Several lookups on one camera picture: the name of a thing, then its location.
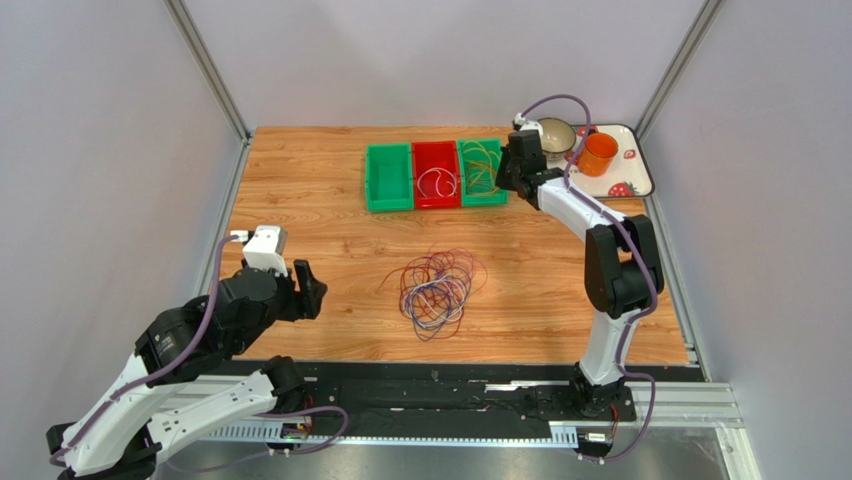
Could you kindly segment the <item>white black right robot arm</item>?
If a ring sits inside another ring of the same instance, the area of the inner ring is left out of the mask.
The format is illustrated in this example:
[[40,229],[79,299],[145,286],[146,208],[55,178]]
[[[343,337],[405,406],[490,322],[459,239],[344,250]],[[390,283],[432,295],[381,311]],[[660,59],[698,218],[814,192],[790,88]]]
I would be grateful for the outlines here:
[[496,184],[559,220],[584,243],[584,286],[595,314],[576,366],[572,407],[582,417],[602,415],[624,391],[630,342],[664,287],[653,223],[604,205],[563,169],[549,167],[535,130],[509,134]]

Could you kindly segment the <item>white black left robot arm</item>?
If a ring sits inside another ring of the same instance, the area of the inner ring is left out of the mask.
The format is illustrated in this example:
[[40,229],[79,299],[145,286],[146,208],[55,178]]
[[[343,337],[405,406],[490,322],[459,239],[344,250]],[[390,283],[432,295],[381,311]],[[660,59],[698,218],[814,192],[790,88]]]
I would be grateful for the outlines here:
[[328,292],[306,260],[284,272],[244,266],[205,296],[159,314],[115,382],[82,419],[50,427],[62,479],[146,479],[201,437],[253,415],[299,413],[306,381],[290,357],[192,404],[164,404],[244,353],[278,321],[316,318]]

